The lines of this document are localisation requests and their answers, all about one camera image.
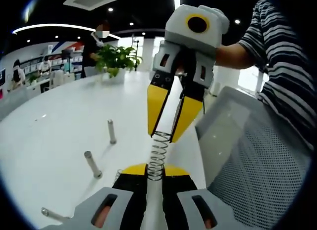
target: silver rod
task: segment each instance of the silver rod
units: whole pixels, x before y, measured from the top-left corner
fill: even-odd
[[[86,160],[87,160],[87,162],[88,162],[88,165],[90,166],[91,170],[92,170],[93,173],[94,173],[94,178],[100,179],[100,178],[103,176],[103,174],[102,174],[102,172],[98,169],[98,167],[97,167],[97,165],[96,165],[96,163],[95,163],[95,161],[94,161],[94,159],[93,159],[93,155],[91,154],[91,152],[90,152],[90,151],[86,151],[86,152],[84,153],[84,156],[85,156],[85,158],[86,158]]]
[[[109,128],[109,135],[110,135],[110,144],[117,143],[117,140],[115,139],[115,135],[114,135],[114,127],[113,127],[112,120],[108,120],[108,128]]]
[[[42,213],[44,216],[46,216],[46,217],[48,217],[48,218],[51,218],[51,219],[55,219],[55,220],[57,220],[57,221],[60,221],[61,223],[64,223],[65,221],[67,221],[67,220],[70,219],[70,217],[64,217],[64,216],[62,216],[62,215],[59,215],[59,214],[57,214],[57,213],[54,213],[54,212],[51,211],[51,210],[46,209],[46,208],[42,208],[42,209],[41,209],[41,213]]]

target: black ceiling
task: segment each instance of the black ceiling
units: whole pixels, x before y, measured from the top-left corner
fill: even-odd
[[[14,29],[35,24],[60,23],[96,28],[98,23],[107,19],[110,23],[110,32],[121,37],[130,36],[132,33],[122,33],[131,29],[153,29],[165,27],[165,23],[174,11],[173,0],[117,0],[99,7],[93,11],[86,11],[75,7],[65,6],[65,0],[37,0],[35,9],[27,23],[22,20],[22,11],[30,0],[6,0],[10,5],[2,6],[1,15],[4,17],[6,27],[1,29],[1,48],[3,53],[8,53],[17,48],[30,44],[51,41],[76,41],[77,37],[84,38],[90,32],[79,29],[62,27],[45,27],[30,29],[12,35]],[[251,20],[252,9],[258,0],[181,0],[181,4],[199,6],[201,4],[219,8],[230,20],[229,32],[223,37],[223,44],[236,42],[244,34]],[[235,19],[240,19],[241,24],[236,25]],[[163,36],[160,32],[147,32],[147,36]]]

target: metal spring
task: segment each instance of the metal spring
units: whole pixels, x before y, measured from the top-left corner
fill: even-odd
[[[118,169],[117,174],[115,175],[115,178],[114,178],[114,182],[117,181],[117,179],[118,179],[119,176],[121,175],[121,172],[122,172],[122,170],[121,170],[121,169]]]
[[[148,163],[148,179],[151,181],[159,181],[162,179],[163,176],[163,170],[164,170],[164,163],[166,158],[168,147],[168,142],[171,137],[170,134],[156,131],[154,135],[157,136],[157,138],[154,138],[154,141],[156,144],[152,145],[154,148],[151,151],[151,157],[150,162]]]

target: yellow ring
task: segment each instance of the yellow ring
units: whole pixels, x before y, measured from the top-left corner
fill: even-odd
[[[191,18],[193,18],[193,17],[199,17],[199,18],[203,19],[203,20],[206,22],[207,28],[206,28],[203,32],[201,32],[201,33],[204,33],[204,32],[206,32],[206,31],[209,29],[209,26],[210,26],[209,20],[208,20],[206,17],[204,17],[204,16],[202,16],[202,15],[200,15],[200,14],[191,14],[191,15],[189,15],[189,16],[186,18],[186,25],[187,25],[187,27],[188,27],[188,21],[189,21]]]

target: blue stripe on wall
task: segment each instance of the blue stripe on wall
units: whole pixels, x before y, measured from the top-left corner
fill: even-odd
[[[65,42],[58,42],[58,43],[55,45],[55,47],[53,48],[52,53],[53,53],[55,50],[57,50],[59,47],[61,47],[64,43],[65,43]]]

